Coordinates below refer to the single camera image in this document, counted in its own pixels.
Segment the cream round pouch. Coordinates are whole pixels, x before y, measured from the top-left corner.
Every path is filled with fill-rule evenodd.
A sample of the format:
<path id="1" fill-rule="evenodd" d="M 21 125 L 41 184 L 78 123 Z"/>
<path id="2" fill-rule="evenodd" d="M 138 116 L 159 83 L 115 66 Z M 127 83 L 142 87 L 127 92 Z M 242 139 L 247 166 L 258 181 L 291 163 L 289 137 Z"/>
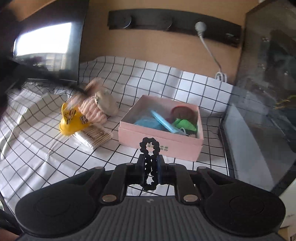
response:
<path id="1" fill-rule="evenodd" d="M 95 103 L 98 108 L 108 116 L 116 116 L 118 105 L 113 96 L 106 90 L 99 90 L 94 95 Z"/>

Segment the pink striped knitted cloth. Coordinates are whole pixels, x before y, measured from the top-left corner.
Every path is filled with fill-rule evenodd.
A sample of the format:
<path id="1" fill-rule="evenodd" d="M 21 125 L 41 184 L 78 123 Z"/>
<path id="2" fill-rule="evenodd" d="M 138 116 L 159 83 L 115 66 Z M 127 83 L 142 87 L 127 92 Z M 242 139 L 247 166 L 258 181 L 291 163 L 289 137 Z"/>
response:
<path id="1" fill-rule="evenodd" d="M 95 93 L 103 90 L 102 79 L 93 78 L 85 87 L 87 95 L 78 92 L 67 100 L 70 107 L 78 107 L 80 113 L 86 117 L 89 123 L 104 124 L 107 121 L 107 115 L 98 107 L 95 102 Z"/>

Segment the yellow plush toy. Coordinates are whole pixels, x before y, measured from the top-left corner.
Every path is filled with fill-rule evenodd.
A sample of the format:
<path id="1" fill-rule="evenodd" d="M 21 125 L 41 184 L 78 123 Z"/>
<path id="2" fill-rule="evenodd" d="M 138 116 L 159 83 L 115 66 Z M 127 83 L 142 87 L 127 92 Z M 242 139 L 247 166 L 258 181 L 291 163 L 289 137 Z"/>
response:
<path id="1" fill-rule="evenodd" d="M 76 106 L 68 108 L 68 104 L 65 102 L 61 107 L 61 113 L 62 119 L 59 123 L 59 130 L 62 135 L 73 135 L 91 125 L 85 115 Z"/>

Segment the pink cardboard box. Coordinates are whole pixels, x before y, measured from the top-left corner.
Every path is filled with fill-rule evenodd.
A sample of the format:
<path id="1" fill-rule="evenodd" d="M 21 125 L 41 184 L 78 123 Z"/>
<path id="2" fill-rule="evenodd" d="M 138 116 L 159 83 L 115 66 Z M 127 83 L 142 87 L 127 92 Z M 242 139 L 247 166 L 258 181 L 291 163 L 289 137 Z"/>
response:
<path id="1" fill-rule="evenodd" d="M 187 107 L 195 112 L 198 127 L 196 138 L 135 125 L 135 122 L 141 118 L 150 118 L 152 110 L 156 111 L 164 119 L 168 119 L 171 110 L 175 107 Z M 121 119 L 118 128 L 118 139 L 120 144 L 138 149 L 140 142 L 145 137 L 155 138 L 161 148 L 160 154 L 164 156 L 196 162 L 204 142 L 198 106 L 167 98 L 143 95 Z"/>

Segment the green plush item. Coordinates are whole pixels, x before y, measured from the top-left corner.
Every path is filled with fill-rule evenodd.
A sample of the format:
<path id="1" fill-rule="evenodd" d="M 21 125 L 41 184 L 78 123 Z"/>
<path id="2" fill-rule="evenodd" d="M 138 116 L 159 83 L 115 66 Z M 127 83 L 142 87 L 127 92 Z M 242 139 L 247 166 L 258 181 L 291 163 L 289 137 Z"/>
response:
<path id="1" fill-rule="evenodd" d="M 179 119 L 177 118 L 174 122 L 173 122 L 173 126 L 178 128 L 178 129 L 184 129 L 186 131 L 190 131 L 190 132 L 197 132 L 197 127 L 195 125 L 193 125 L 189 120 L 186 119 Z"/>

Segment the red brown round item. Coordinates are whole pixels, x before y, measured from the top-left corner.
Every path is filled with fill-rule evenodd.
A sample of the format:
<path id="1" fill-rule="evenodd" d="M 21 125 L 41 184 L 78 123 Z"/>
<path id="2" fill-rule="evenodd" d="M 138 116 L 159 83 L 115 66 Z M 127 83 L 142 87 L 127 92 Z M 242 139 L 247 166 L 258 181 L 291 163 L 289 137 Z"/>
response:
<path id="1" fill-rule="evenodd" d="M 193 111 L 191 108 L 178 105 L 171 109 L 170 112 L 171 118 L 174 119 L 181 119 L 181 120 L 188 120 L 192 123 L 196 121 L 196 112 Z"/>

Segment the glass computer case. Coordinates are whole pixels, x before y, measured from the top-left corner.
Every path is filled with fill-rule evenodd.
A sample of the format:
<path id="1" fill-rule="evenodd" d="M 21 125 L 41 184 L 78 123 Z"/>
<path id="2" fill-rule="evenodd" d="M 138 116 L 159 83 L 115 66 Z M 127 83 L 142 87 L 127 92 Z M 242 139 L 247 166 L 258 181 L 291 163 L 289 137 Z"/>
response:
<path id="1" fill-rule="evenodd" d="M 220 130 L 232 177 L 275 195 L 293 183 L 295 1 L 263 1 L 246 14 Z"/>

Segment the white grid tablecloth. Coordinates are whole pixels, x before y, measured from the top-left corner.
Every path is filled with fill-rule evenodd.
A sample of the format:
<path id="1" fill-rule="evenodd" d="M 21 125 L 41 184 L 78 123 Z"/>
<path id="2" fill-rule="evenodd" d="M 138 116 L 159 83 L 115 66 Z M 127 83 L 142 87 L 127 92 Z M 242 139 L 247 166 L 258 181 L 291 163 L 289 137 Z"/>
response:
<path id="1" fill-rule="evenodd" d="M 59 131 L 61 106 L 71 96 L 67 90 L 52 91 L 27 85 L 9 94 L 9 106 L 1 117 L 1 195 L 10 210 L 28 193 L 96 166 L 107 170 L 136 162 L 140 151 L 118 141 L 120 120 L 142 95 L 197 105 L 204 133 L 197 161 L 165 157 L 194 170 L 205 166 L 229 174 L 219 124 L 231 96 L 232 85 L 214 78 L 158 63 L 123 57 L 101 56 L 80 65 L 79 81 L 103 79 L 103 85 L 119 104 L 118 114 L 105 123 L 111 140 L 95 150 Z"/>

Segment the black monitor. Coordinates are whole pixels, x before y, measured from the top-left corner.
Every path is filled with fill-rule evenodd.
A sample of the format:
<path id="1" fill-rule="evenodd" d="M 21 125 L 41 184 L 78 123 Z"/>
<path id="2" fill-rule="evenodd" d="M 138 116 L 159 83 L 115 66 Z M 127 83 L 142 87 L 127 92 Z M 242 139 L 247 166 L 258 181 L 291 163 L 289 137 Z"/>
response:
<path id="1" fill-rule="evenodd" d="M 24 20 L 14 42 L 13 57 L 36 67 L 30 80 L 50 73 L 64 81 L 79 82 L 79 57 L 88 1 L 53 1 Z"/>

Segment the black wall power strip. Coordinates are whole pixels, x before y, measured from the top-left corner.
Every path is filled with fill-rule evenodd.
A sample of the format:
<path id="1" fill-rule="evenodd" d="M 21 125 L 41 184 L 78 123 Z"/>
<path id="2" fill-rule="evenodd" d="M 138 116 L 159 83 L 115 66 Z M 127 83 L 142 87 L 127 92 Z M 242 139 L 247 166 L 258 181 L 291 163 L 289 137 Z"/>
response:
<path id="1" fill-rule="evenodd" d="M 107 25 L 110 30 L 157 30 L 196 35 L 195 24 L 206 25 L 204 37 L 226 45 L 238 47 L 240 25 L 213 16 L 171 9 L 124 9 L 110 11 Z"/>

